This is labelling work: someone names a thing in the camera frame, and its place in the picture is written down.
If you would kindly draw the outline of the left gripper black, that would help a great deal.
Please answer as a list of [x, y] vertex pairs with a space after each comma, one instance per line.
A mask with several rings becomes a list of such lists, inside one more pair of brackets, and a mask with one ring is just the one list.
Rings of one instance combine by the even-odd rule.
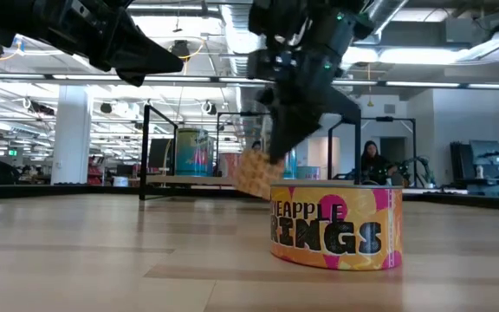
[[16, 1], [18, 32], [70, 55], [87, 57], [100, 70], [116, 68], [135, 87], [147, 75], [180, 72], [184, 62], [147, 37], [122, 0]]

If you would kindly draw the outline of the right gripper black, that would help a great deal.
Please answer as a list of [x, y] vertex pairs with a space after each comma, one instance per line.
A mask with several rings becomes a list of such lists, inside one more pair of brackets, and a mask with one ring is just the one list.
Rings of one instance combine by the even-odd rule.
[[328, 88], [341, 62], [340, 42], [305, 42], [297, 50], [280, 47], [257, 51], [257, 78], [272, 81], [257, 101], [268, 105], [272, 120], [269, 163], [321, 129], [324, 114], [338, 114], [350, 124], [361, 117], [360, 106], [335, 88]]

